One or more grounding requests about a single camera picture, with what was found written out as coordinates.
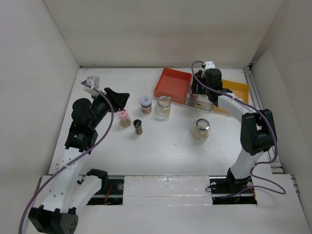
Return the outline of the pink cap spice bottle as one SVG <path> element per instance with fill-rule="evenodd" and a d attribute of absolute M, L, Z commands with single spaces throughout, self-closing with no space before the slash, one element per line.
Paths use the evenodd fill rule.
<path fill-rule="evenodd" d="M 131 119 L 125 109 L 118 113 L 119 122 L 122 127 L 129 127 L 131 125 Z"/>

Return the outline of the white lid red label jar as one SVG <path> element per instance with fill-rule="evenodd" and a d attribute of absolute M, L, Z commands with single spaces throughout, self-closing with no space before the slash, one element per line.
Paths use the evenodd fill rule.
<path fill-rule="evenodd" d="M 149 114 L 152 111 L 152 99 L 150 96 L 143 96 L 140 100 L 141 111 L 144 114 Z"/>

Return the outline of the small dark label spice bottle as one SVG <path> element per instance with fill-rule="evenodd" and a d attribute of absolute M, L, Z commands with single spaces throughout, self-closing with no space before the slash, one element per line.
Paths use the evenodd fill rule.
<path fill-rule="evenodd" d="M 134 128 L 135 128 L 135 133 L 137 135 L 141 135 L 143 133 L 142 129 L 142 121 L 140 119 L 135 119 L 133 122 Z"/>

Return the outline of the square clear glass jar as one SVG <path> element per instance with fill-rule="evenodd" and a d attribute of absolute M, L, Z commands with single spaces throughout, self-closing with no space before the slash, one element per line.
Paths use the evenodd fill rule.
<path fill-rule="evenodd" d="M 161 96 L 156 102 L 156 116 L 165 120 L 169 118 L 171 112 L 171 98 L 168 96 Z"/>

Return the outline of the round clear glass jar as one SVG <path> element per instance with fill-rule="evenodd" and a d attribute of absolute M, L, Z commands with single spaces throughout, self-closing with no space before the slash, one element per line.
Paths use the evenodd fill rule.
<path fill-rule="evenodd" d="M 204 143 L 211 134 L 211 125 L 207 119 L 200 118 L 191 128 L 191 135 L 197 144 Z"/>

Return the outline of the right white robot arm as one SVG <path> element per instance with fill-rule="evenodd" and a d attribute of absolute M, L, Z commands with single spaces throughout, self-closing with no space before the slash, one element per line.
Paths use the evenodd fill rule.
<path fill-rule="evenodd" d="M 215 107 L 227 111 L 241 124 L 241 152 L 229 168 L 225 180 L 226 188 L 237 192 L 243 184 L 248 183 L 251 171 L 260 164 L 262 155 L 277 145 L 273 114 L 269 109 L 254 108 L 224 87 L 222 73 L 217 68 L 193 72 L 191 91 L 193 94 L 206 95 Z"/>

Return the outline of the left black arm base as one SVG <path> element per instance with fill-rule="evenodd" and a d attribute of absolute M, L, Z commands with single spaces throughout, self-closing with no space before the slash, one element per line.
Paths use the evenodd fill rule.
<path fill-rule="evenodd" d="M 123 204 L 124 179 L 110 178 L 106 189 L 96 192 L 87 205 L 122 205 Z"/>

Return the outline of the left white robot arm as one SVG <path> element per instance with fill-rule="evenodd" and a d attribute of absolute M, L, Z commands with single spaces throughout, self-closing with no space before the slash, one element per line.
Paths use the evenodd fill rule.
<path fill-rule="evenodd" d="M 44 234 L 73 234 L 78 226 L 78 215 L 96 193 L 107 191 L 106 171 L 91 169 L 78 184 L 80 171 L 98 139 L 96 127 L 107 113 L 114 116 L 122 111 L 129 93 L 116 93 L 110 88 L 104 92 L 86 86 L 95 92 L 92 100 L 80 98 L 72 105 L 72 123 L 65 142 L 60 168 L 49 179 L 52 186 L 39 207 L 30 209 L 28 218 L 35 229 Z"/>

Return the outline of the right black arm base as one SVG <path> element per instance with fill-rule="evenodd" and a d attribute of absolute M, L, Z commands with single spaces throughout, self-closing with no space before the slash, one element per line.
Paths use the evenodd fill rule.
<path fill-rule="evenodd" d="M 210 185 L 205 189 L 206 192 L 212 195 L 213 205 L 256 205 L 256 196 L 253 189 L 247 189 L 238 194 L 246 185 L 232 189 L 226 182 L 225 177 L 210 178 Z"/>

